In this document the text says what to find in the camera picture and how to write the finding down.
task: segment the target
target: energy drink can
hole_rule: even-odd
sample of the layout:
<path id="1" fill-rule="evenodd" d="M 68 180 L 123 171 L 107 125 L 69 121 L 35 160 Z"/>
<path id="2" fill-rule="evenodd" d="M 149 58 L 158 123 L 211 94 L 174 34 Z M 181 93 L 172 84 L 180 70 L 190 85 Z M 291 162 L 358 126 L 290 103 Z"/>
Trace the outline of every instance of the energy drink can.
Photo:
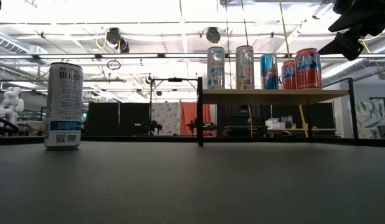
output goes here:
<path id="1" fill-rule="evenodd" d="M 207 50 L 207 88 L 223 90 L 224 86 L 224 49 L 211 47 Z"/>
<path id="2" fill-rule="evenodd" d="M 260 79 L 263 90 L 278 90 L 277 55 L 265 54 L 260 57 Z"/>
<path id="3" fill-rule="evenodd" d="M 83 71 L 78 65 L 52 63 L 45 121 L 47 149 L 76 149 L 82 125 Z"/>
<path id="4" fill-rule="evenodd" d="M 317 49 L 303 49 L 295 57 L 298 90 L 321 90 L 321 62 Z"/>
<path id="5" fill-rule="evenodd" d="M 297 78 L 295 75 L 295 60 L 287 60 L 282 64 L 281 77 L 282 77 L 283 90 L 297 89 Z"/>
<path id="6" fill-rule="evenodd" d="M 254 49 L 240 46 L 235 53 L 235 85 L 238 90 L 255 89 Z"/>

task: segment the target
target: shelf leg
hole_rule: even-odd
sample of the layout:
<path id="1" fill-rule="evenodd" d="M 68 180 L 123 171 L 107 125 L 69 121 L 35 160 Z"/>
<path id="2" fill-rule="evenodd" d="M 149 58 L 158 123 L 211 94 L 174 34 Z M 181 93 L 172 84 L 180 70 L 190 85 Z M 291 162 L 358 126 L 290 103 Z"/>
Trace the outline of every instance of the shelf leg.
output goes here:
<path id="1" fill-rule="evenodd" d="M 353 139 L 355 144 L 357 144 L 359 140 L 359 132 L 357 129 L 356 104 L 354 103 L 354 89 L 353 89 L 352 78 L 348 78 L 348 85 L 349 85 L 350 108 L 351 108 L 351 115 L 352 115 Z"/>
<path id="2" fill-rule="evenodd" d="M 204 109 L 204 100 L 203 100 L 203 91 L 202 91 L 202 77 L 198 77 L 198 85 L 197 85 L 197 95 L 198 95 L 198 103 L 197 103 L 197 138 L 198 145 L 200 147 L 204 146 L 204 119 L 203 119 L 203 109 Z"/>

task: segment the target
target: white robot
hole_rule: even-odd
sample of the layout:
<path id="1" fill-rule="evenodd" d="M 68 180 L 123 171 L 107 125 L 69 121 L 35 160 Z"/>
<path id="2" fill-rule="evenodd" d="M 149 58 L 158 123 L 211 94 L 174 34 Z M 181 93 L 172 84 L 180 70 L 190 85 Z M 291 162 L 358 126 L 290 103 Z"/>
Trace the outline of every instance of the white robot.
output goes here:
<path id="1" fill-rule="evenodd" d="M 9 87 L 4 92 L 3 102 L 0 104 L 0 118 L 6 118 L 14 125 L 17 125 L 17 112 L 24 111 L 24 100 L 19 98 L 21 89 L 19 87 Z"/>

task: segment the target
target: qr code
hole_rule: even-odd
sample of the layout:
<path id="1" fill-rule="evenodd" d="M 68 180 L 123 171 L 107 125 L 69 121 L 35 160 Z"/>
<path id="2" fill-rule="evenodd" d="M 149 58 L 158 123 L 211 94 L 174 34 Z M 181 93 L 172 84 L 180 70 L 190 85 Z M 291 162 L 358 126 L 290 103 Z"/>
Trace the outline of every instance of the qr code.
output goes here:
<path id="1" fill-rule="evenodd" d="M 67 135 L 66 134 L 57 134 L 55 138 L 56 143 L 66 143 Z"/>

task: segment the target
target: yellow cable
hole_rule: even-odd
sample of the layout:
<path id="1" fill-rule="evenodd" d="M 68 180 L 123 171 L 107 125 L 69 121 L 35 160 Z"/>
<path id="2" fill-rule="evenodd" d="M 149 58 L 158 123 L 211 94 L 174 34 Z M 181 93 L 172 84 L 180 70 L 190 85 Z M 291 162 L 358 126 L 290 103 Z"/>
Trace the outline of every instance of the yellow cable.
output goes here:
<path id="1" fill-rule="evenodd" d="M 281 3 L 281 0 L 278 0 L 278 3 L 280 3 L 280 10 L 281 10 L 281 19 L 282 19 L 282 27 L 284 29 L 284 37 L 285 37 L 285 43 L 287 44 L 287 55 L 288 55 L 288 59 L 291 60 L 291 55 L 290 55 L 290 47 L 288 45 L 288 39 L 287 39 L 287 30 L 285 29 L 285 22 L 284 22 L 284 15 L 283 15 L 283 12 L 282 12 L 282 3 Z M 306 127 L 306 121 L 305 121 L 305 117 L 303 115 L 303 111 L 302 111 L 302 105 L 299 105 L 299 111 L 300 111 L 300 117 L 302 118 L 302 122 L 303 122 L 303 129 L 305 130 L 305 136 L 306 138 L 309 137 L 308 133 L 307 133 L 307 127 Z"/>
<path id="2" fill-rule="evenodd" d="M 378 35 L 376 35 L 375 37 L 372 37 L 372 38 L 368 38 L 368 39 L 359 39 L 359 40 L 360 40 L 360 41 L 374 40 L 375 38 L 379 37 L 379 35 L 381 35 L 381 34 L 378 34 Z"/>
<path id="3" fill-rule="evenodd" d="M 108 32 L 105 33 L 104 46 L 100 46 L 100 44 L 98 44 L 98 39 L 97 39 L 97 38 L 95 39 L 95 44 L 97 45 L 97 47 L 98 47 L 99 49 L 104 49 L 105 46 L 107 45 L 107 33 L 108 33 Z"/>
<path id="4" fill-rule="evenodd" d="M 250 106 L 248 105 L 248 112 L 249 112 L 249 119 L 250 119 L 250 137 L 253 138 L 254 137 L 254 133 L 252 132 L 252 115 L 250 113 Z"/>
<path id="5" fill-rule="evenodd" d="M 369 49 L 368 49 L 368 47 L 367 47 L 367 44 L 366 44 L 364 41 L 362 41 L 362 43 L 363 43 L 364 47 L 366 48 L 367 52 L 368 52 L 369 54 L 371 54 L 371 52 L 369 51 Z M 375 61 L 375 64 L 378 66 L 378 68 L 379 68 L 379 69 L 383 72 L 383 74 L 385 75 L 385 71 L 381 68 L 381 66 L 378 64 L 377 61 Z"/>

